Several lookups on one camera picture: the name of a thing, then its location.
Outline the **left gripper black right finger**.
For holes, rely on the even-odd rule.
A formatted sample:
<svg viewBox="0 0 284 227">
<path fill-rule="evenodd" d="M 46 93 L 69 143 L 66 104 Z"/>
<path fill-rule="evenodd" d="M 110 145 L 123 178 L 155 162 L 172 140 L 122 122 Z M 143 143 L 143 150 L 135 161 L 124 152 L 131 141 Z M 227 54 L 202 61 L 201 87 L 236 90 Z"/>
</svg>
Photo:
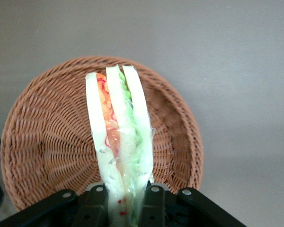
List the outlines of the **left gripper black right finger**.
<svg viewBox="0 0 284 227">
<path fill-rule="evenodd" d="M 161 184 L 149 185 L 145 191 L 140 227 L 244 227 L 245 225 L 190 187 L 176 194 Z"/>
</svg>

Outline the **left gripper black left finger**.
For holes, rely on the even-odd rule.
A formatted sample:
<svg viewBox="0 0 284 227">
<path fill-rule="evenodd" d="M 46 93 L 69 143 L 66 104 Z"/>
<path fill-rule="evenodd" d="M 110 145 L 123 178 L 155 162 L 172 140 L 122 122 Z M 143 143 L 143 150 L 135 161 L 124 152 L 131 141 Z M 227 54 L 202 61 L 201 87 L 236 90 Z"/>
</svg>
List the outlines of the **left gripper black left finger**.
<svg viewBox="0 0 284 227">
<path fill-rule="evenodd" d="M 107 227 L 107 205 L 103 185 L 82 195 L 63 189 L 2 220 L 0 227 Z"/>
</svg>

